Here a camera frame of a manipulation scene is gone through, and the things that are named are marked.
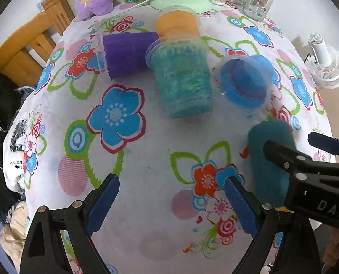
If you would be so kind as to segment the person's hand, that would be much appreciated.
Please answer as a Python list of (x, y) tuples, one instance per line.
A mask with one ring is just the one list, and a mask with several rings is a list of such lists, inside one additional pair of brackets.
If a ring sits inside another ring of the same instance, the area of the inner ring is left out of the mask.
[(339, 260), (339, 229), (329, 227), (329, 232), (331, 238), (326, 246), (323, 262), (327, 266), (335, 266)]

